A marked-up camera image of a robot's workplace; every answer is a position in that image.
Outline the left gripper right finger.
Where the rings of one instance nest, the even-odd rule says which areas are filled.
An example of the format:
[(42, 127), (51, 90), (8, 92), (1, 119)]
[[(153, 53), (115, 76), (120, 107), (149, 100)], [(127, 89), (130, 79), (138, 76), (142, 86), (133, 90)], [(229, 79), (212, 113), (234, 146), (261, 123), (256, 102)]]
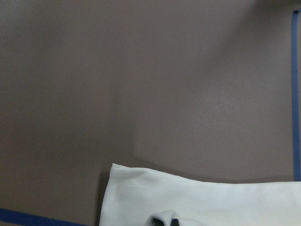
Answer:
[(178, 221), (178, 219), (173, 218), (173, 219), (171, 220), (171, 226), (179, 226), (179, 221)]

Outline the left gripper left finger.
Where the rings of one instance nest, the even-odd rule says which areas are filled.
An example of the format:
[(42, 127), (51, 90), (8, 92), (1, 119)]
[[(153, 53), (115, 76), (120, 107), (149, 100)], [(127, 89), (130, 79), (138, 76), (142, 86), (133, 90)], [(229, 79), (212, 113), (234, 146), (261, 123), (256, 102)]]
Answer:
[(158, 218), (152, 218), (151, 225), (152, 226), (164, 226), (164, 222)]

